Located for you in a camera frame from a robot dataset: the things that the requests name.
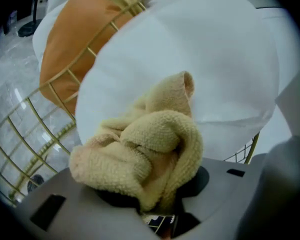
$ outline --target black opening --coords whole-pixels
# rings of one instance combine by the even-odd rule
[[[171,238],[176,238],[192,230],[200,224],[200,221],[191,213],[182,213],[175,217]]]
[[[60,210],[66,198],[61,195],[52,194],[31,216],[30,221],[44,231],[48,230],[49,225]]]
[[[207,186],[209,182],[209,173],[202,166],[199,167],[196,175],[177,190],[177,198],[196,197]]]
[[[228,174],[233,174],[235,176],[243,177],[245,175],[245,172],[242,170],[236,170],[236,169],[229,169],[226,171]]]
[[[95,192],[103,201],[114,207],[136,208],[137,212],[140,210],[139,200],[136,197],[98,189],[96,189]]]

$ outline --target gray plastic surface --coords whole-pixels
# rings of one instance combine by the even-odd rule
[[[258,179],[263,157],[263,155],[255,157],[251,165],[204,158],[202,166],[209,172],[210,180],[198,196],[184,198],[185,211],[192,213],[203,222],[211,216],[215,217],[214,213],[223,209],[224,203],[230,202],[229,205],[237,211],[237,216],[240,217],[245,211],[244,208],[240,209],[242,202],[245,201],[248,205],[253,195],[247,192],[254,189],[252,184],[254,186],[257,184],[257,180],[253,181],[253,177],[256,176]],[[239,177],[227,173],[229,169],[237,169],[246,173],[243,177]],[[244,182],[247,181],[250,185],[248,190],[244,189]],[[46,232],[33,224],[30,217],[52,194],[64,196],[66,201]],[[135,209],[109,205],[100,199],[92,188],[76,183],[69,169],[61,171],[29,194],[16,208],[16,214],[20,221],[40,239],[159,239],[142,221]],[[233,219],[232,215],[229,214],[229,220]],[[201,237],[202,234],[196,234],[196,229],[204,224],[201,223],[188,232],[190,238],[186,238],[188,235],[186,233],[178,239],[198,239],[197,236]]]
[[[185,212],[201,223],[176,239],[245,238],[300,191],[300,137],[254,156],[249,165],[204,158],[202,166],[209,173],[208,184],[197,196],[182,199]],[[245,174],[229,174],[229,169]],[[52,194],[66,201],[44,231],[30,217]],[[34,190],[14,212],[39,239],[159,239],[134,208],[109,205],[92,188],[76,183],[69,169]]]

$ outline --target towel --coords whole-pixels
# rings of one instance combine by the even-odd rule
[[[170,213],[176,191],[201,164],[203,140],[190,109],[194,81],[183,71],[163,79],[122,117],[105,120],[73,149],[79,183],[135,197],[141,212]]]

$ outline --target black slot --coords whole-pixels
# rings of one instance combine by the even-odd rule
[[[202,166],[199,167],[196,175],[177,190],[177,198],[195,197],[206,187],[209,182],[209,173]]]
[[[148,225],[159,227],[161,225],[161,222],[162,222],[163,219],[164,219],[163,216],[158,216],[158,218],[156,220],[151,219]]]
[[[182,213],[175,217],[171,238],[176,238],[192,230],[200,224],[200,221],[190,213]]]
[[[166,239],[167,236],[171,236],[173,224],[171,223],[172,216],[165,216],[161,225],[158,227],[156,234],[161,239]]]
[[[113,193],[106,190],[95,190],[97,195],[109,205],[121,208],[135,208],[138,212],[140,210],[139,200],[136,197]]]
[[[49,225],[60,210],[66,198],[61,195],[52,194],[31,216],[30,221],[44,231],[48,230]]]
[[[232,174],[238,177],[243,177],[245,175],[245,172],[242,170],[236,170],[236,169],[229,169],[226,171],[228,174]]]

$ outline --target orange pillow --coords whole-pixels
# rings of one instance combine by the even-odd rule
[[[41,64],[40,85],[69,67],[94,35],[121,11],[111,0],[69,0],[49,33]],[[127,12],[116,19],[115,24],[120,28],[132,18],[131,12]],[[112,27],[107,27],[90,45],[94,53],[97,54],[115,32]],[[95,57],[85,50],[70,70],[81,82],[94,62]],[[79,90],[79,85],[68,73],[51,84],[62,101]],[[41,93],[60,107],[49,86],[42,88]],[[72,114],[75,114],[76,102],[77,98],[74,98],[65,104]]]

